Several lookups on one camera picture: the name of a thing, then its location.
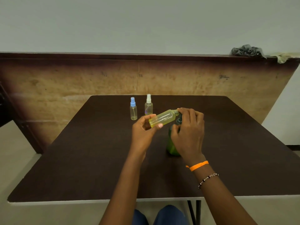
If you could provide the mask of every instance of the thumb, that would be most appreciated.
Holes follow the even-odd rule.
[[[153,126],[149,132],[152,133],[152,135],[154,135],[156,133],[157,130],[161,129],[163,127],[162,123],[159,123],[158,125]]]
[[[173,125],[172,126],[172,131],[171,131],[171,139],[172,140],[175,139],[176,137],[178,137],[178,130],[179,130],[180,126],[181,125]]]

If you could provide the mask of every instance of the hand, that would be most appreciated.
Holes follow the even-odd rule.
[[[203,113],[194,109],[178,108],[182,113],[182,124],[173,125],[171,139],[185,163],[191,167],[205,161],[201,152],[204,138]]]
[[[157,130],[162,128],[163,124],[155,125],[153,128],[150,127],[149,119],[156,116],[156,114],[150,114],[142,116],[132,126],[132,139],[129,150],[129,155],[141,158],[142,161],[146,156],[146,151],[150,146],[152,137]]]

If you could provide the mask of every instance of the person's left arm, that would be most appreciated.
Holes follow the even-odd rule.
[[[137,200],[140,168],[152,137],[163,126],[159,124],[150,128],[148,120],[154,116],[155,114],[142,116],[133,124],[129,154],[99,225],[131,225]]]

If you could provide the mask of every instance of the white cap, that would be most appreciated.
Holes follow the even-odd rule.
[[[147,94],[147,103],[151,103],[151,94]]]

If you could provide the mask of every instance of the green bottle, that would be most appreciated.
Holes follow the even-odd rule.
[[[181,125],[182,123],[182,114],[179,113],[179,117],[176,120],[176,124],[177,125]],[[178,153],[178,151],[175,148],[175,145],[173,144],[173,141],[171,140],[171,131],[172,131],[172,127],[173,125],[171,125],[171,127],[169,128],[169,137],[168,137],[168,144],[167,144],[167,151],[171,154],[171,155],[176,155],[176,156],[180,156],[180,154]]]

